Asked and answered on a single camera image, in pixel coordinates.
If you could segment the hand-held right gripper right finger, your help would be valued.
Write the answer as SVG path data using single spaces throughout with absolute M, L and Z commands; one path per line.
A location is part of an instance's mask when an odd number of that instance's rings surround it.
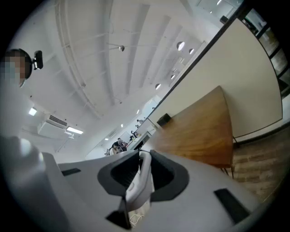
M 150 151 L 151 174 L 154 192 L 151 202 L 162 202 L 175 199 L 189 184 L 189 173 L 180 164 L 166 158 L 155 150 Z

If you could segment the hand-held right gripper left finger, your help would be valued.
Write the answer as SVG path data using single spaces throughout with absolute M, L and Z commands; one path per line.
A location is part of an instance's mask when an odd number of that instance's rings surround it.
M 138 169 L 139 151 L 133 150 L 122 158 L 102 167 L 97 176 L 99 183 L 108 194 L 121 197 L 119 208 L 110 213 L 106 219 L 124 229 L 131 229 L 126 191 Z

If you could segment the white calculator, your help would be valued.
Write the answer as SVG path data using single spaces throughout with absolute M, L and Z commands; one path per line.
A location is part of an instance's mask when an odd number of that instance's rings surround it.
M 151 155 L 149 152 L 140 151 L 137 174 L 126 191 L 126 205 L 128 212 L 135 211 L 142 207 L 150 199 L 153 193 L 151 175 Z

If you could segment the black tissue box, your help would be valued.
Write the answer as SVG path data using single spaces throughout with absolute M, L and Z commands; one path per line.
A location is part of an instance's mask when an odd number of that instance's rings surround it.
M 157 124 L 160 127 L 165 126 L 169 121 L 171 120 L 171 116 L 168 115 L 167 113 L 165 113 L 163 116 L 161 116 L 158 120 L 157 120 Z

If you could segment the white air conditioner unit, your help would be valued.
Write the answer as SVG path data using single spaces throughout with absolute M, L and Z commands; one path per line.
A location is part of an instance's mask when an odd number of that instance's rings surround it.
M 44 120 L 38 125 L 37 131 L 41 136 L 52 139 L 64 139 L 67 137 L 65 133 L 67 122 L 62 121 L 51 114 L 45 115 Z

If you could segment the dark wooden ladder shelf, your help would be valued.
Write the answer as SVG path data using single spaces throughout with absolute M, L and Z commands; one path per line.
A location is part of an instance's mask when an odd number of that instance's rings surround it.
M 290 94 L 290 62 L 288 61 L 282 42 L 274 33 L 273 28 L 255 9 L 238 3 L 240 21 L 254 34 L 275 71 L 280 95 L 285 98 Z

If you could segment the person with headset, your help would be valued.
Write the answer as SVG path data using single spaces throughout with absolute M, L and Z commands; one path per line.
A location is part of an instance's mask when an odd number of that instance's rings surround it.
M 30 56 L 22 49 L 11 49 L 5 53 L 5 63 L 9 65 L 10 72 L 14 71 L 15 78 L 21 88 L 32 73 L 32 61 Z

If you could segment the cream partition with dark rail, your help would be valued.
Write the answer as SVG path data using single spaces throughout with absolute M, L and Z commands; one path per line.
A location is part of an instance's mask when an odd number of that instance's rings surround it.
M 283 118 L 275 70 L 254 34 L 234 20 L 193 68 L 162 99 L 142 127 L 158 127 L 158 119 L 174 116 L 216 87 L 221 87 L 235 138 L 275 124 Z

